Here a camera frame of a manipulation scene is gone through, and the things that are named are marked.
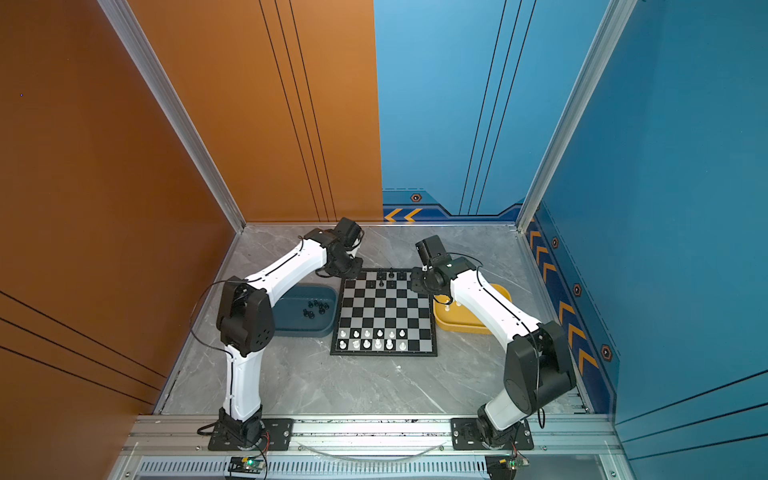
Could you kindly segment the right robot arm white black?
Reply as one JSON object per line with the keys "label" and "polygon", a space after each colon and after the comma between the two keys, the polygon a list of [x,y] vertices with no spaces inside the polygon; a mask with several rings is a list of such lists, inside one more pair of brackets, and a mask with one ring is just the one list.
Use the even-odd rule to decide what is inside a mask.
{"label": "right robot arm white black", "polygon": [[412,269],[410,289],[460,303],[504,348],[502,390],[477,413],[481,441],[491,449],[506,446],[533,414],[545,424],[543,408],[577,384],[563,327],[514,305],[485,279],[480,261],[447,251],[439,236],[419,241],[416,249],[422,265]]}

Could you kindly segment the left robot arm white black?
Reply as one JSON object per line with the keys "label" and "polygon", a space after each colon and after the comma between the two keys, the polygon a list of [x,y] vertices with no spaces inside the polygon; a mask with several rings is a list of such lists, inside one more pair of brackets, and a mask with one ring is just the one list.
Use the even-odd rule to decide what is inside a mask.
{"label": "left robot arm white black", "polygon": [[336,278],[357,276],[363,260],[356,254],[363,238],[362,228],[344,217],[332,229],[315,228],[301,236],[292,250],[259,272],[222,282],[216,328],[227,359],[226,383],[213,430],[220,441],[211,442],[211,450],[265,449],[259,381],[264,350],[275,335],[273,307],[315,271]]}

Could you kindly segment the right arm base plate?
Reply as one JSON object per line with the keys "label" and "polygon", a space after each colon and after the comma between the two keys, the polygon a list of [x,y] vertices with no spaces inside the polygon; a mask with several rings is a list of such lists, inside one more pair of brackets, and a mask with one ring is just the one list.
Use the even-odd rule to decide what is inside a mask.
{"label": "right arm base plate", "polygon": [[452,418],[451,437],[455,450],[522,450],[535,448],[527,419],[504,430],[497,430],[484,419]]}

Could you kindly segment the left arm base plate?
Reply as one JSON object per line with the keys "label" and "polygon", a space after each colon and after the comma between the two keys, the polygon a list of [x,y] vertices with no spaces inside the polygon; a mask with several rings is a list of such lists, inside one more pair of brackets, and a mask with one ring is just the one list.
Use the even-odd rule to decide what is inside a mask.
{"label": "left arm base plate", "polygon": [[237,437],[235,431],[225,427],[221,421],[213,426],[207,449],[209,451],[287,451],[293,434],[292,418],[261,419],[259,433],[253,440]]}

